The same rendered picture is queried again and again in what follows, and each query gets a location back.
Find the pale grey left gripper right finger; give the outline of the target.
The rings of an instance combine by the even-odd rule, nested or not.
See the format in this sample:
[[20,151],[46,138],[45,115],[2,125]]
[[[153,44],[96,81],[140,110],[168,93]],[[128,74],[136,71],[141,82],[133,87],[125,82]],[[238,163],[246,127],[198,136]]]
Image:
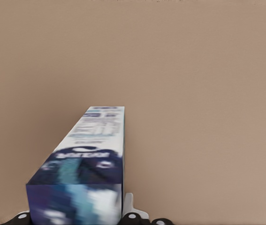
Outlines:
[[123,202],[122,225],[150,225],[149,215],[134,208],[134,196],[126,193]]

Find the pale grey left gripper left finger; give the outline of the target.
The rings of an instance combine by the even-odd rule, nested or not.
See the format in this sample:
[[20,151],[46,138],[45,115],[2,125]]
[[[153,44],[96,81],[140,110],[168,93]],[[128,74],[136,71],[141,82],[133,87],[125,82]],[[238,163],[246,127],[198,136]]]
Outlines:
[[31,225],[29,212],[22,212],[14,216],[11,220],[0,225]]

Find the blue and white toothpaste box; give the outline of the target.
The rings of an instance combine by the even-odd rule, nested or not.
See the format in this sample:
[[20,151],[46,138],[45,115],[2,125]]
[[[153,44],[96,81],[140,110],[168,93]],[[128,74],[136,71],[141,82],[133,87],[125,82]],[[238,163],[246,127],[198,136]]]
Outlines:
[[124,183],[123,106],[92,106],[26,185],[34,225],[116,225]]

